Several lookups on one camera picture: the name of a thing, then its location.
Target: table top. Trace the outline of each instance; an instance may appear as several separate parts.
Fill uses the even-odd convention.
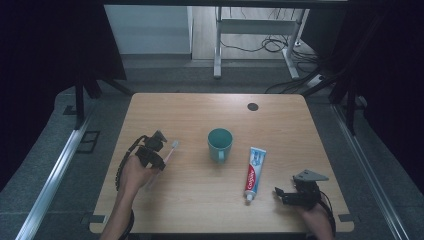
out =
[[[247,105],[256,103],[251,111]],[[214,128],[233,134],[225,164],[209,158],[207,134]],[[274,187],[296,192],[292,176],[309,169],[329,177],[318,182],[333,206],[338,232],[352,231],[337,179],[300,95],[138,93],[132,97],[94,215],[110,215],[116,197],[115,174],[127,149],[142,135],[160,129],[179,145],[150,191],[140,189],[134,204],[132,232],[278,233],[306,232],[291,206],[282,204]],[[258,193],[245,202],[250,147],[267,151]],[[99,233],[105,223],[91,223]]]

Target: wall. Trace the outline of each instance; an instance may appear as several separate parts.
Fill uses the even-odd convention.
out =
[[[120,54],[190,54],[192,7],[105,5]]]

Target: small white object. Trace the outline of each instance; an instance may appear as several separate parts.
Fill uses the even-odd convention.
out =
[[[315,87],[318,83],[320,83],[323,79],[321,74],[317,74],[311,81],[309,81],[306,85],[310,88]]]
[[[252,194],[247,194],[247,196],[246,196],[246,200],[247,200],[248,202],[251,202],[251,201],[253,200],[253,195],[252,195]]]

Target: human hand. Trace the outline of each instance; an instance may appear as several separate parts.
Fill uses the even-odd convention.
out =
[[[159,173],[158,168],[145,168],[141,165],[140,159],[132,155],[128,157],[127,162],[121,173],[120,188],[125,192],[135,195],[149,179]]]
[[[321,199],[326,203],[325,198],[321,195]],[[306,226],[319,240],[333,240],[333,232],[328,215],[325,209],[316,204],[312,209],[307,210],[301,206],[293,206],[297,213],[302,217]]]

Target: table leg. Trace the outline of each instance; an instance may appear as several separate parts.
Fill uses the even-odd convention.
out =
[[[298,79],[299,74],[297,73],[296,66],[293,64],[291,54],[293,53],[293,47],[296,43],[297,35],[299,34],[300,27],[302,26],[303,16],[305,15],[305,9],[301,9],[300,15],[296,19],[296,24],[294,26],[294,31],[291,34],[289,45],[287,49],[283,49],[283,56],[286,60],[287,67],[289,68],[290,75],[292,79]]]
[[[222,7],[218,7],[218,16],[216,19],[216,43],[215,57],[213,65],[213,77],[221,78],[221,24],[222,24]]]

